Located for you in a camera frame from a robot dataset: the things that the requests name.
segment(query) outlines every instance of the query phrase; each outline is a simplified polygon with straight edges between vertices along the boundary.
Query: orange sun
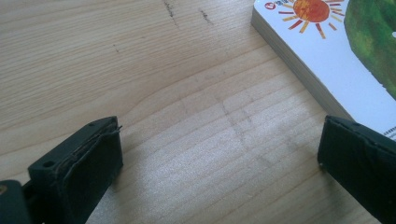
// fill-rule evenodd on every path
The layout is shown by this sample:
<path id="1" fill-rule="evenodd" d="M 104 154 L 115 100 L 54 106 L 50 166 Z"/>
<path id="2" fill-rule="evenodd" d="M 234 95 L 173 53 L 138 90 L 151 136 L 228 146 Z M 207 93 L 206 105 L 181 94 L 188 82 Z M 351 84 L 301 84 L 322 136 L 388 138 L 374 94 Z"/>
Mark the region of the orange sun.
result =
<path id="1" fill-rule="evenodd" d="M 321 37 L 323 39 L 326 38 L 326 35 L 323 33 L 320 23 L 329 19 L 329 15 L 332 13 L 331 17 L 336 21 L 342 22 L 337 16 L 333 15 L 336 14 L 338 16 L 345 16 L 342 14 L 342 9 L 336 8 L 341 6 L 339 3 L 344 2 L 344 0 L 289 0 L 293 3 L 293 6 L 288 4 L 284 4 L 284 7 L 292 8 L 293 11 L 279 11 L 279 14 L 291 14 L 293 16 L 287 17 L 283 19 L 283 21 L 291 21 L 295 19 L 295 22 L 291 27 L 290 30 L 296 28 L 301 23 L 304 22 L 303 27 L 300 29 L 300 33 L 302 34 L 306 27 L 308 26 L 309 22 L 314 22 Z M 337 28 L 329 22 L 329 26 L 335 31 Z"/>

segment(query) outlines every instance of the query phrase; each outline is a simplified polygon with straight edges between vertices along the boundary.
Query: dark stain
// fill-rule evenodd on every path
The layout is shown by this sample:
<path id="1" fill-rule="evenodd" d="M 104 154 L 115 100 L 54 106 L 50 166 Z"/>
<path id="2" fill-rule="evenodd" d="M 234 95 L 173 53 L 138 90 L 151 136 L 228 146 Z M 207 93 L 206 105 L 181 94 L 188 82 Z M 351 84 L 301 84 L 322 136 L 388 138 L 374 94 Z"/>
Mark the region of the dark stain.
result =
<path id="1" fill-rule="evenodd" d="M 211 25 L 214 25 L 214 24 L 215 24 L 215 23 L 213 23 L 213 22 L 207 17 L 207 14 L 206 14 L 203 10 L 199 9 L 199 11 L 201 12 L 202 16 L 204 17 L 204 20 L 205 20 L 207 23 L 209 23 L 209 24 L 211 24 Z"/>
<path id="2" fill-rule="evenodd" d="M 174 9 L 173 5 L 170 4 L 167 0 L 163 0 L 163 4 L 165 5 L 166 10 L 168 10 L 169 16 L 172 18 L 172 20 L 173 20 L 175 26 L 178 27 L 178 25 L 177 25 L 177 23 L 176 23 L 176 20 L 175 20 L 175 13 L 174 13 L 174 11 L 173 11 L 173 9 Z"/>

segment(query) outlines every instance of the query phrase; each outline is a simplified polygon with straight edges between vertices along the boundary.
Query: white book page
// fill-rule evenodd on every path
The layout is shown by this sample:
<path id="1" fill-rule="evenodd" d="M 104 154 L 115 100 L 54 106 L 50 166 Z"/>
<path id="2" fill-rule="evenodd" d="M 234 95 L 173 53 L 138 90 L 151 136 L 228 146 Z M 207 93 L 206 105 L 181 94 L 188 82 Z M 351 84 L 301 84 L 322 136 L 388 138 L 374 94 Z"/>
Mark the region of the white book page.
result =
<path id="1" fill-rule="evenodd" d="M 396 127 L 396 101 L 350 49 L 344 26 L 348 0 L 320 1 L 330 13 L 318 22 L 301 19 L 296 2 L 256 0 L 254 7 L 354 120 L 382 134 Z M 396 140 L 396 132 L 386 136 Z"/>

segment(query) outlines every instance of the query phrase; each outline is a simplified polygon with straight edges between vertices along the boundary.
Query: wood grain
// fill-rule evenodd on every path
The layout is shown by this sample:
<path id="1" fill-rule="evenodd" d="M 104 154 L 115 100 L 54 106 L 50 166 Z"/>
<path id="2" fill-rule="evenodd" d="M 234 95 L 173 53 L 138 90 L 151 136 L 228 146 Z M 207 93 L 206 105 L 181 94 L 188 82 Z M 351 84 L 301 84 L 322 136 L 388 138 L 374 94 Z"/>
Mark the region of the wood grain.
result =
<path id="1" fill-rule="evenodd" d="M 326 113 L 252 0 L 0 0 L 0 178 L 116 115 L 89 223 L 376 223 L 316 161 Z"/>

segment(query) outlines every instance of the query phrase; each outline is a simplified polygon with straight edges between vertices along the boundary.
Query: scratch mark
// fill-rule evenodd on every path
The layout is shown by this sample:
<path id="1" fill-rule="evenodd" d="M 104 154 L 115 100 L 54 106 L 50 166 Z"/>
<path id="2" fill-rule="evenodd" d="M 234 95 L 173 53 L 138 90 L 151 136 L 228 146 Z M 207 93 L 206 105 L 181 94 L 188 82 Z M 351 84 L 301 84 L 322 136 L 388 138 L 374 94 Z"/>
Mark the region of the scratch mark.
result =
<path id="1" fill-rule="evenodd" d="M 181 106 L 182 106 L 182 108 L 184 109 L 184 113 L 185 113 L 186 115 L 189 115 L 189 110 L 188 110 L 186 104 L 184 104 L 183 98 L 182 98 L 181 96 L 179 96 L 179 97 L 178 97 L 178 100 L 180 101 Z"/>
<path id="2" fill-rule="evenodd" d="M 120 51 L 117 49 L 116 45 L 113 45 L 114 49 L 116 49 L 117 53 L 120 53 Z"/>
<path id="3" fill-rule="evenodd" d="M 173 9 L 174 9 L 173 5 L 168 3 L 167 0 L 163 0 L 163 4 L 165 5 L 166 10 L 168 10 L 169 16 L 172 18 L 172 21 L 174 22 L 175 26 L 178 27 L 176 20 L 175 20 L 175 13 L 173 12 Z"/>
<path id="4" fill-rule="evenodd" d="M 209 23 L 211 25 L 215 24 L 207 17 L 207 14 L 203 10 L 199 9 L 199 11 L 201 12 L 202 16 L 204 17 L 204 20 L 207 21 L 207 23 Z"/>
<path id="5" fill-rule="evenodd" d="M 222 109 L 227 121 L 231 124 L 233 132 L 235 133 L 236 137 L 238 138 L 242 148 L 245 151 L 249 151 L 247 137 L 246 137 L 243 129 L 241 128 L 241 126 L 239 126 L 239 124 L 237 122 L 235 122 L 235 120 L 233 120 L 233 118 L 231 116 L 231 112 L 225 107 L 224 102 L 221 101 L 220 99 L 217 99 L 217 101 L 220 103 L 221 109 Z"/>
<path id="6" fill-rule="evenodd" d="M 250 115 L 248 114 L 248 112 L 245 109 L 241 109 L 242 113 L 244 114 L 245 118 L 247 118 L 247 122 L 250 125 L 250 127 L 253 127 L 253 120 L 251 119 Z"/>

